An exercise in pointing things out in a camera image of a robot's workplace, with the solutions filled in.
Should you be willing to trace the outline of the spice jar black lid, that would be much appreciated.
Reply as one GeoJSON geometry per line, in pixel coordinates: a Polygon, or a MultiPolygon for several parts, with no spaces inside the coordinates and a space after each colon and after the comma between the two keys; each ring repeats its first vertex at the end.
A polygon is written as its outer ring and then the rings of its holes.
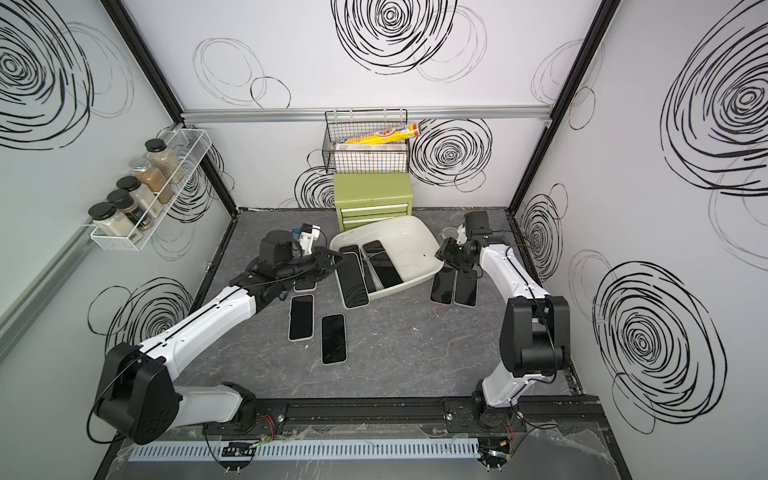
{"type": "Polygon", "coordinates": [[[184,178],[184,170],[175,153],[160,138],[145,142],[146,156],[172,185],[179,184],[184,178]]]}
{"type": "Polygon", "coordinates": [[[130,237],[136,232],[134,223],[109,202],[99,202],[88,209],[93,222],[111,236],[130,237]]]}
{"type": "Polygon", "coordinates": [[[107,195],[107,201],[122,212],[139,230],[146,231],[152,226],[149,215],[127,190],[113,190],[107,195]]]}
{"type": "Polygon", "coordinates": [[[118,189],[127,190],[138,204],[152,219],[158,219],[162,212],[161,203],[156,199],[154,193],[137,177],[124,176],[116,182],[118,189]]]}

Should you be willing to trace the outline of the clear wall spice rack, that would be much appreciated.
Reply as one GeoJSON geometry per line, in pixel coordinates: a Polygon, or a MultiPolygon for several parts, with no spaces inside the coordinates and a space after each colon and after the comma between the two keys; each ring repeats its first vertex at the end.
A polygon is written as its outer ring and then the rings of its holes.
{"type": "Polygon", "coordinates": [[[91,221],[90,239],[107,251],[151,247],[165,261],[183,258],[214,200],[201,167],[211,147],[208,133],[199,129],[177,129],[149,141],[107,195],[106,218],[91,221]]]}

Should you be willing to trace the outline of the yellow snack package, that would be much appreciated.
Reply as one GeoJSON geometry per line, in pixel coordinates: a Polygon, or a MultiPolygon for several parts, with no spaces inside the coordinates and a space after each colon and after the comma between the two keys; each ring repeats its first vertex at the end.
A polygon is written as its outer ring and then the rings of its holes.
{"type": "Polygon", "coordinates": [[[420,135],[420,125],[412,123],[400,128],[390,128],[372,132],[362,136],[350,138],[344,141],[346,145],[382,145],[406,141],[420,135]]]}

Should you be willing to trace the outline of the white plastic storage box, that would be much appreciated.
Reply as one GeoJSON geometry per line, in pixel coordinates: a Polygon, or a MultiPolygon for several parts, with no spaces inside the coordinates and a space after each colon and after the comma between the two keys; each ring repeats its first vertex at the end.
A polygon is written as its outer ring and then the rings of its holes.
{"type": "Polygon", "coordinates": [[[335,251],[348,245],[362,248],[372,241],[382,244],[403,282],[369,293],[371,300],[385,298],[430,281],[444,265],[435,257],[439,245],[434,235],[415,216],[377,221],[339,233],[330,240],[329,248],[335,251]]]}

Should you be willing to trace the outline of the black phone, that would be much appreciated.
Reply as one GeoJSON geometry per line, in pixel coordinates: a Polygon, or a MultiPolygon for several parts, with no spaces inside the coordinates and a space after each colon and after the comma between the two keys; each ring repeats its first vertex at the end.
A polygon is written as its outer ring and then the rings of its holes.
{"type": "Polygon", "coordinates": [[[455,269],[443,266],[433,277],[430,301],[440,305],[451,305],[455,286],[455,269]]]}
{"type": "Polygon", "coordinates": [[[357,256],[354,253],[342,253],[342,260],[336,268],[335,274],[342,303],[346,309],[351,310],[369,305],[369,295],[357,256]]]}
{"type": "Polygon", "coordinates": [[[402,277],[380,241],[375,240],[364,244],[363,250],[384,289],[403,283],[402,277]]]}

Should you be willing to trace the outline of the glass jar with powder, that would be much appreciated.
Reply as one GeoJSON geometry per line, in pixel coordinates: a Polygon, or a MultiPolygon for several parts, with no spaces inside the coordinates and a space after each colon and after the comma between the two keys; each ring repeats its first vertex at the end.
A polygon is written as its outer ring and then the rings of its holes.
{"type": "Polygon", "coordinates": [[[443,239],[449,239],[449,238],[458,239],[459,237],[458,228],[452,227],[452,226],[443,228],[441,231],[441,237],[443,239]]]}

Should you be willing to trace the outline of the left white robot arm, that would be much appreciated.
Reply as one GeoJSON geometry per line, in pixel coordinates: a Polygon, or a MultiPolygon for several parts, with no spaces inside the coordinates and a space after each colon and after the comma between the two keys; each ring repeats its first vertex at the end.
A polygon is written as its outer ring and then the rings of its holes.
{"type": "Polygon", "coordinates": [[[221,424],[246,433],[257,423],[255,396],[244,387],[178,386],[185,368],[209,346],[298,282],[320,282],[347,265],[343,254],[285,230],[269,232],[259,255],[208,303],[138,345],[122,342],[106,354],[90,416],[138,445],[167,430],[221,424]]]}

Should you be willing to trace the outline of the aluminium wall rail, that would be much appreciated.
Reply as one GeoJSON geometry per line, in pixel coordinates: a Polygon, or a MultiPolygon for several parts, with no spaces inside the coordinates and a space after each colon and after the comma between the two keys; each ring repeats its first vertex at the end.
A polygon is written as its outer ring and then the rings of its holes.
{"type": "Polygon", "coordinates": [[[334,120],[419,120],[419,119],[536,119],[551,117],[550,105],[497,106],[411,106],[411,107],[319,107],[319,108],[234,108],[197,109],[181,113],[186,122],[198,123],[263,123],[320,122],[334,120]]]}

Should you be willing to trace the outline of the black phone in box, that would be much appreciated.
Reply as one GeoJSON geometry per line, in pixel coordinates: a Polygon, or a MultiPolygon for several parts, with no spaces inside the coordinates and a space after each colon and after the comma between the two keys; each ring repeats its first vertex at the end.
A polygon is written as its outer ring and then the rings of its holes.
{"type": "Polygon", "coordinates": [[[351,310],[369,305],[369,295],[357,256],[354,253],[342,253],[342,260],[336,268],[335,274],[342,303],[346,309],[351,310]]]}
{"type": "Polygon", "coordinates": [[[403,283],[402,277],[380,241],[375,240],[364,244],[363,250],[384,289],[403,283]]]}

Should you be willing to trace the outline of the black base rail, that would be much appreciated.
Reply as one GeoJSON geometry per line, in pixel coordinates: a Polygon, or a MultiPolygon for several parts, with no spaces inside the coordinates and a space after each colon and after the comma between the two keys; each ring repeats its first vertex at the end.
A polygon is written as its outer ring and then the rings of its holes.
{"type": "Polygon", "coordinates": [[[208,435],[225,438],[293,434],[306,427],[407,425],[432,435],[502,436],[536,423],[597,422],[605,415],[595,396],[522,397],[514,407],[483,406],[478,396],[249,400],[235,419],[196,421],[208,435]]]}

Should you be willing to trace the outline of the spice jar silver lid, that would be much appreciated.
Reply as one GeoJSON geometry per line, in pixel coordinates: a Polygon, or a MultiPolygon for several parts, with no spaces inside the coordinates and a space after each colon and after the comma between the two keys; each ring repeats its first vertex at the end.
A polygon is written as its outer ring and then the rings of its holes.
{"type": "Polygon", "coordinates": [[[132,174],[155,194],[161,204],[166,205],[172,200],[173,191],[166,178],[148,159],[136,157],[129,162],[129,168],[132,174]]]}

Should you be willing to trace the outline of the green metal tool chest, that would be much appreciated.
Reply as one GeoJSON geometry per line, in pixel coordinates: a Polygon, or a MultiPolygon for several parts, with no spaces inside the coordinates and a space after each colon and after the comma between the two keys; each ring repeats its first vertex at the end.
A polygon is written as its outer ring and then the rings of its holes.
{"type": "Polygon", "coordinates": [[[414,196],[407,173],[337,173],[333,182],[341,231],[412,214],[414,196]]]}

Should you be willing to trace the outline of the phone table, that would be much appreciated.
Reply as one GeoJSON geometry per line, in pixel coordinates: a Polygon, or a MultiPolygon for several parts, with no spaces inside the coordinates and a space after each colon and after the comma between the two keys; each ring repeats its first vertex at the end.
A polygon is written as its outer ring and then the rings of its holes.
{"type": "Polygon", "coordinates": [[[288,339],[298,342],[311,339],[314,335],[314,296],[297,295],[291,299],[289,311],[288,339]]]}

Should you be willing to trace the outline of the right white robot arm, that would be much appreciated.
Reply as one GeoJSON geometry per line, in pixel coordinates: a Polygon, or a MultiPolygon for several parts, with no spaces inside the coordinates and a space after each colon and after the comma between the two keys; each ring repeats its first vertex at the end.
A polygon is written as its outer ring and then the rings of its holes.
{"type": "Polygon", "coordinates": [[[552,384],[571,359],[570,306],[553,296],[525,269],[485,211],[464,215],[456,238],[445,239],[435,257],[468,279],[489,277],[505,302],[499,334],[500,360],[473,393],[474,421],[490,430],[513,412],[536,384],[552,384]]]}

